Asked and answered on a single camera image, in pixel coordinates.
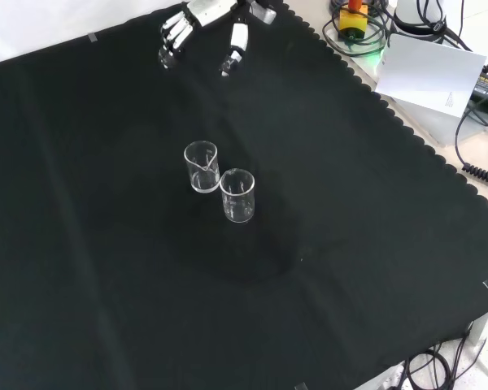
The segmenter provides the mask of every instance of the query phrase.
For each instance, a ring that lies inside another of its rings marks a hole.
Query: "white card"
[[[393,34],[376,92],[460,118],[486,57]]]

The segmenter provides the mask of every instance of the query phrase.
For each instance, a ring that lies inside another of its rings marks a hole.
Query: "black cloth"
[[[0,390],[351,390],[488,311],[488,207],[287,7],[0,63]],[[183,150],[256,177],[230,223]]]

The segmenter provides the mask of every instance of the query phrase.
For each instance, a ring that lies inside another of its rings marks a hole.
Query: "clear glass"
[[[247,222],[255,213],[255,177],[243,169],[230,169],[220,179],[226,217],[236,223]]]
[[[211,193],[219,185],[217,147],[208,141],[195,141],[185,149],[190,183],[198,193]]]

